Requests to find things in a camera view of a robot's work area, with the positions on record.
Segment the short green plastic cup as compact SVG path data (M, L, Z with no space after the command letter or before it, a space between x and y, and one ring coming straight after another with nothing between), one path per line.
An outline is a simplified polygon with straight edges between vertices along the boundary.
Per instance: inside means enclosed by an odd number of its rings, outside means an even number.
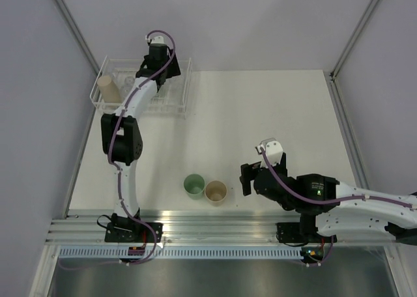
M198 174L188 175L183 182L184 189L191 199L200 199L205 189L205 179Z

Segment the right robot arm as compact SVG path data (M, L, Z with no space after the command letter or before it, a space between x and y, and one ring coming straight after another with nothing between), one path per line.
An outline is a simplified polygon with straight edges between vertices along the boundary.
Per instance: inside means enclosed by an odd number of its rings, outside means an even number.
M299 242L341 240L361 234L387 236L400 244L416 245L416 194L392 195L348 185L317 173L290 177L286 155L278 163L264 160L240 167L245 196L255 192L295 211Z

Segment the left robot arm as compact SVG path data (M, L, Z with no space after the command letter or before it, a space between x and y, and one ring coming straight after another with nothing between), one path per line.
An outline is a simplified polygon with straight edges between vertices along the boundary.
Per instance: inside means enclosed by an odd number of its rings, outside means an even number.
M138 119L165 81L179 75L175 51L166 44L150 44L149 53L136 72L125 101L113 113L103 114L100 119L102 148L109 164L117 170L114 214L127 219L119 229L119 234L127 242L136 242L142 235L136 197L136 167L143 152Z

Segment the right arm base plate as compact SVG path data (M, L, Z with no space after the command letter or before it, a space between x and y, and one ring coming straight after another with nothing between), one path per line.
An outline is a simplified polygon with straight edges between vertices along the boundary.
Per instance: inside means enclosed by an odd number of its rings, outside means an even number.
M319 244L323 237L315 234L302 234L300 224L296 222L282 222L276 224L276 240L279 244L290 247L306 246L308 244Z

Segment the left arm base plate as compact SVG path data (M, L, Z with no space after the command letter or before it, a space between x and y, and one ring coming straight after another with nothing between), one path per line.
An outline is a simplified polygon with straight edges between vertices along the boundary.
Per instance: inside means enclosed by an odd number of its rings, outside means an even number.
M151 243L159 242L162 238L163 224L151 223L147 224L153 229L156 235L154 239L152 231L138 222L130 218L120 217L116 214L101 215L96 221L97 225L105 229L105 242L117 243Z

